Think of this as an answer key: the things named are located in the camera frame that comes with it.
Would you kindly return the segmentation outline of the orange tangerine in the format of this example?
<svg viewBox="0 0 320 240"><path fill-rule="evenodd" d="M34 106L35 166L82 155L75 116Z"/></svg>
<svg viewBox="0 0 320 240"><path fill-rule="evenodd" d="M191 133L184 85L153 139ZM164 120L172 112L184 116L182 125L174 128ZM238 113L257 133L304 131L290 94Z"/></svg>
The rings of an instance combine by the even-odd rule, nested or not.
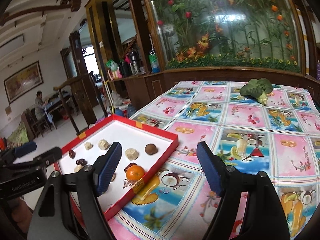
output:
<svg viewBox="0 0 320 240"><path fill-rule="evenodd" d="M144 168L139 165L132 165L126 169L127 180L137 181L140 180L145 174Z"/></svg>

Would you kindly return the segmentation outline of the dark red jujube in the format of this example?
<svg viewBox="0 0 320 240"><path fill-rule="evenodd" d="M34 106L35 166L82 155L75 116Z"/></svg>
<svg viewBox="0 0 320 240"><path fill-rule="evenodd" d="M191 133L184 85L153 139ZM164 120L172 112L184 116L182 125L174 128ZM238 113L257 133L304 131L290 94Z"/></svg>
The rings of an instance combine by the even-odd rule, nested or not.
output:
<svg viewBox="0 0 320 240"><path fill-rule="evenodd" d="M83 158L78 159L78 160L76 161L76 165L85 166L85 165L87 165L87 160L85 160L85 159L83 159Z"/></svg>
<svg viewBox="0 0 320 240"><path fill-rule="evenodd" d="M69 150L69 157L70 158L72 158L72 159L74 159L75 158L75 152L71 149L71 150Z"/></svg>

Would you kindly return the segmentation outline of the seated person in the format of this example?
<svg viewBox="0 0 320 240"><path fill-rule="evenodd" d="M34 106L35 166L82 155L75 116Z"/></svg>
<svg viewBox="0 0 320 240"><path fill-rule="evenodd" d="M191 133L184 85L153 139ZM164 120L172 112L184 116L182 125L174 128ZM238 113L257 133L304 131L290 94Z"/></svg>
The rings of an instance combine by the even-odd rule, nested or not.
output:
<svg viewBox="0 0 320 240"><path fill-rule="evenodd" d="M38 91L36 93L36 98L35 98L35 116L37 118L37 120L40 120L42 118L45 117L46 113L45 113L45 106L47 105L47 101L43 101L42 100L42 92Z"/></svg>

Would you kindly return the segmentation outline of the framed landscape painting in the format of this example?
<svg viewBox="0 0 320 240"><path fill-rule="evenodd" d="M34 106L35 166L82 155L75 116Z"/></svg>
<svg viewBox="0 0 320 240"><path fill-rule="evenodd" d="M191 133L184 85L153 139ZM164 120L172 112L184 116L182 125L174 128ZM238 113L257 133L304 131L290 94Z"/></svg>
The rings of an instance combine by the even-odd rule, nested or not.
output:
<svg viewBox="0 0 320 240"><path fill-rule="evenodd" d="M8 103L11 104L41 84L43 84L43 77L40 63L36 61L4 80Z"/></svg>

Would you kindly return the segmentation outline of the dark wooden chair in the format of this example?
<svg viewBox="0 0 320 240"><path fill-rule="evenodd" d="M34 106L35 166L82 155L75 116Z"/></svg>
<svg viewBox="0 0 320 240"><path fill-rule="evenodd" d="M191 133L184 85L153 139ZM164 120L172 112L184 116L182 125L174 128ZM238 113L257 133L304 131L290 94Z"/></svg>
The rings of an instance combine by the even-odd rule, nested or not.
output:
<svg viewBox="0 0 320 240"><path fill-rule="evenodd" d="M100 92L94 82L93 72L89 72L86 74L78 75L76 77L72 77L72 78L68 79L67 81L65 81L63 84L61 84L60 86L53 87L53 90L57 91L60 96L60 99L62 101L62 105L66 110L67 116L69 117L69 119L73 125L73 128L75 129L76 135L80 135L82 132L86 131L88 128L84 128L84 129L80 130L77 127L70 110L67 108L66 100L64 99L64 97L62 95L62 89L65 88L66 86L69 86L71 88L73 98L75 99L76 104L77 104L80 112L82 113L87 125L89 126L91 124L96 124L97 117L95 115L95 112L93 111L93 106L90 103L88 93L85 89L84 81L86 81L86 80L88 80L90 82L90 85L94 91L94 96L98 100L99 105L104 113L104 116L107 117L108 113L107 113L107 110L103 104L101 94L100 94Z"/></svg>

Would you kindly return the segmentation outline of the colourful fruit print tablecloth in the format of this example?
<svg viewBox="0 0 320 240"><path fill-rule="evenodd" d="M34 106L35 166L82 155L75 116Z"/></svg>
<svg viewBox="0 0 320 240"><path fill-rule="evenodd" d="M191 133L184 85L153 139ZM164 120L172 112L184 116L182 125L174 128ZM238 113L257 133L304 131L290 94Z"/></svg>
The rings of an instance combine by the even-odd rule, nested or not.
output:
<svg viewBox="0 0 320 240"><path fill-rule="evenodd" d="M178 136L179 145L146 186L109 222L117 239L201 239L220 198L197 159L206 142L226 165L264 171L285 212L291 239L319 205L319 111L304 88L274 85L266 105L240 82L181 81L132 118Z"/></svg>

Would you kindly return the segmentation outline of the red white gift box lid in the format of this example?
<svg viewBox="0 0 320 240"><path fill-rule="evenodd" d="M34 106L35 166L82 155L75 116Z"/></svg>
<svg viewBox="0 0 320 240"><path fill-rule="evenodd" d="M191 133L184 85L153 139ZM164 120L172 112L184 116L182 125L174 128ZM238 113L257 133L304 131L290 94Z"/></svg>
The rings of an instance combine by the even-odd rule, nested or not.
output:
<svg viewBox="0 0 320 240"><path fill-rule="evenodd" d="M171 156L178 146L178 136L112 115L64 146L62 158L54 164L55 169L62 174L73 173L78 159L85 159L89 165L93 165L101 155L106 154L106 150L98 146L101 140L116 145L116 149L111 151L112 166L107 168L114 180L98 198L105 218L110 220L150 181ZM125 151L128 149L137 151L137 159L131 161L126 156ZM145 173L126 186L127 177L124 169L130 163L140 166Z"/></svg>

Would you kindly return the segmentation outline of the brown kiwi fruit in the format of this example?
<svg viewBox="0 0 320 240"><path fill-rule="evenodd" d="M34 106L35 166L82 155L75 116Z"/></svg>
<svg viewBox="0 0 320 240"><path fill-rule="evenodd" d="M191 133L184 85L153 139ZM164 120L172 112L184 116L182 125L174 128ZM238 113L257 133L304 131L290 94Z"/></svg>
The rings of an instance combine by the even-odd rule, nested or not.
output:
<svg viewBox="0 0 320 240"><path fill-rule="evenodd" d="M155 144L147 144L144 150L148 155L153 155L158 152L158 148Z"/></svg>

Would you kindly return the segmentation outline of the black thermos flask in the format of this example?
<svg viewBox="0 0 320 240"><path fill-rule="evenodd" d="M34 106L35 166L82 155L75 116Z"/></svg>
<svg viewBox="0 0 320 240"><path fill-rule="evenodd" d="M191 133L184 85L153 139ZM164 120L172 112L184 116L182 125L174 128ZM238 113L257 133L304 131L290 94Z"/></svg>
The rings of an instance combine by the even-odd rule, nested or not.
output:
<svg viewBox="0 0 320 240"><path fill-rule="evenodd" d="M132 65L133 75L137 75L139 73L140 66L139 66L139 57L135 50L132 50L130 52L130 61Z"/></svg>

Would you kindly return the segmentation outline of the green leafy cauliflower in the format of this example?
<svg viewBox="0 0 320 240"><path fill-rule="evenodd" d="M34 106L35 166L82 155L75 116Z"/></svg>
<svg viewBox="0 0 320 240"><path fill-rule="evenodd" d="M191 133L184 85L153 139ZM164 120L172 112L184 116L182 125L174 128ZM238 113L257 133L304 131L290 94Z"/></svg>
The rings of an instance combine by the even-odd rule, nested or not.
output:
<svg viewBox="0 0 320 240"><path fill-rule="evenodd" d="M266 106L268 101L268 94L272 93L272 83L266 78L251 79L246 85L240 88L241 96L249 96L255 98L257 102Z"/></svg>

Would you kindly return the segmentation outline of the green water bottle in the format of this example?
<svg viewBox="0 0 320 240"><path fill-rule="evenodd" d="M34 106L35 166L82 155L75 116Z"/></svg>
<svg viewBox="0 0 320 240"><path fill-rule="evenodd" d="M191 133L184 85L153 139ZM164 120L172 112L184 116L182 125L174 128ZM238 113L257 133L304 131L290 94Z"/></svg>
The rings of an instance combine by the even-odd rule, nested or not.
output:
<svg viewBox="0 0 320 240"><path fill-rule="evenodd" d="M159 67L158 58L157 58L157 55L156 55L154 48L152 48L149 52L149 60L150 60L150 64L151 64L152 73L159 73L161 70Z"/></svg>

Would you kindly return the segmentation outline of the artificial flower glass display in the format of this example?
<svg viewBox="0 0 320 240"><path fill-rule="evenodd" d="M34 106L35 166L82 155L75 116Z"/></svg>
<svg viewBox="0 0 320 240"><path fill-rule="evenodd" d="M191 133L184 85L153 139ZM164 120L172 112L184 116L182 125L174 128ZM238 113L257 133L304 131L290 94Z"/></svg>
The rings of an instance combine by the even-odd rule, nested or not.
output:
<svg viewBox="0 0 320 240"><path fill-rule="evenodd" d="M167 69L244 66L298 73L288 0L149 0Z"/></svg>

